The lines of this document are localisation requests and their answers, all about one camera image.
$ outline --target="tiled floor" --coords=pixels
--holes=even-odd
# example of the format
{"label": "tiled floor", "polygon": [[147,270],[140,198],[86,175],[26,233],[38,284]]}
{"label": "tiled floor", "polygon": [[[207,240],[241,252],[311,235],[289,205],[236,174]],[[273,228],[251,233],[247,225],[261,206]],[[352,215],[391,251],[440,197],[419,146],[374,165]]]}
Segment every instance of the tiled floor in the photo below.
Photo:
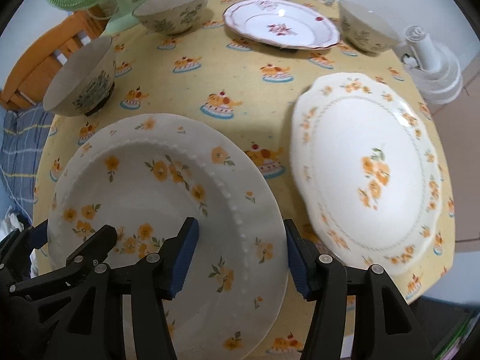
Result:
{"label": "tiled floor", "polygon": [[452,179],[456,250],[480,250],[480,76],[453,102],[431,112]]}

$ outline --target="round plate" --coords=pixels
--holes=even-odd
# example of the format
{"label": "round plate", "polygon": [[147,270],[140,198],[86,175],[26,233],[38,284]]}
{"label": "round plate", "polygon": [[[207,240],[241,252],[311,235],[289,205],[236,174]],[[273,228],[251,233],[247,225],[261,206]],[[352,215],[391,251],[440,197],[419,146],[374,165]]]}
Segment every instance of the round plate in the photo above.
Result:
{"label": "round plate", "polygon": [[[200,238],[183,290],[164,302],[178,358],[243,359],[266,336],[283,301],[285,229],[255,165],[203,123],[138,115],[90,138],[55,188],[52,267],[64,266],[105,224],[118,233],[106,262],[134,264],[175,236],[187,216],[198,219]],[[130,337],[127,351],[132,346]]]}
{"label": "round plate", "polygon": [[290,162],[321,240],[346,265],[409,269],[435,235],[440,172],[425,126],[388,86],[323,76],[293,114]]}
{"label": "round plate", "polygon": [[340,33],[332,21],[290,1],[240,1],[227,8],[223,18],[240,35],[277,47],[319,50],[340,42]]}

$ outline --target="tablecloth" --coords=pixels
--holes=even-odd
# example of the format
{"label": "tablecloth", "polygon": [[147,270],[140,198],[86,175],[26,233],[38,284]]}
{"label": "tablecloth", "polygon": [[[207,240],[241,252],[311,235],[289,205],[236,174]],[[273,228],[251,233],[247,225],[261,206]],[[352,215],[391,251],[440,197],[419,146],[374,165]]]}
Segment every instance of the tablecloth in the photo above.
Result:
{"label": "tablecloth", "polygon": [[[34,223],[48,217],[55,182],[69,159],[96,131],[119,119],[144,113],[187,116],[225,134],[242,150],[265,149],[278,158],[281,172],[265,174],[284,218],[292,218],[302,235],[315,237],[289,171],[291,115],[300,94],[319,76],[358,72],[388,84],[420,115],[427,127],[442,172],[442,214],[435,242],[442,253],[429,252],[400,278],[400,291],[416,299],[451,267],[455,242],[454,203],[445,155],[428,108],[393,51],[366,55],[341,42],[330,50],[280,50],[240,37],[224,27],[222,13],[238,0],[209,0],[202,19],[176,37],[148,32],[139,25],[114,37],[117,78],[112,97],[91,117],[56,116],[37,174]],[[338,17],[337,5],[294,0]],[[282,80],[269,79],[269,71]],[[39,254],[39,271],[50,269]],[[353,333],[354,298],[349,297],[345,334]],[[314,303],[305,302],[289,277],[280,315],[249,358],[277,354],[299,356],[308,333]]]}

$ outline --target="oval plate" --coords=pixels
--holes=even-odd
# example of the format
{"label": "oval plate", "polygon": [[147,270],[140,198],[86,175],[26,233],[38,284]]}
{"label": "oval plate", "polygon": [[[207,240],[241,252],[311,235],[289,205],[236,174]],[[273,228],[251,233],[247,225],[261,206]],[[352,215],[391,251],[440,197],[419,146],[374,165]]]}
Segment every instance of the oval plate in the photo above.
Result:
{"label": "oval plate", "polygon": [[340,42],[340,32],[332,21],[291,1],[239,1],[226,9],[223,19],[240,35],[281,48],[321,50]]}
{"label": "oval plate", "polygon": [[322,242],[346,265],[409,269],[435,235],[440,172],[426,128],[363,74],[315,81],[293,114],[295,182]]}
{"label": "oval plate", "polygon": [[[243,359],[267,335],[283,301],[285,228],[252,161],[203,123],[137,115],[90,138],[55,188],[52,266],[64,266],[104,224],[118,233],[106,262],[134,264],[175,236],[187,216],[199,220],[200,238],[183,291],[164,302],[178,358]],[[129,325],[131,316],[125,318]],[[126,348],[133,351],[133,337]]]}

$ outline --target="wooden chair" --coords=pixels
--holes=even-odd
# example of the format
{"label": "wooden chair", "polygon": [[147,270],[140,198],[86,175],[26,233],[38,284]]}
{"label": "wooden chair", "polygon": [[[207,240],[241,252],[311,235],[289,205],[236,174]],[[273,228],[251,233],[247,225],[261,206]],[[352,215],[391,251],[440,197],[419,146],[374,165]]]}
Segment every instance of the wooden chair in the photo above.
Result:
{"label": "wooden chair", "polygon": [[75,12],[52,28],[20,57],[11,70],[5,88],[0,92],[0,107],[8,110],[28,109],[40,103],[62,64],[53,53],[59,51],[67,59],[82,47],[78,33],[84,31],[90,39],[98,38],[106,20],[95,20],[87,12]]}

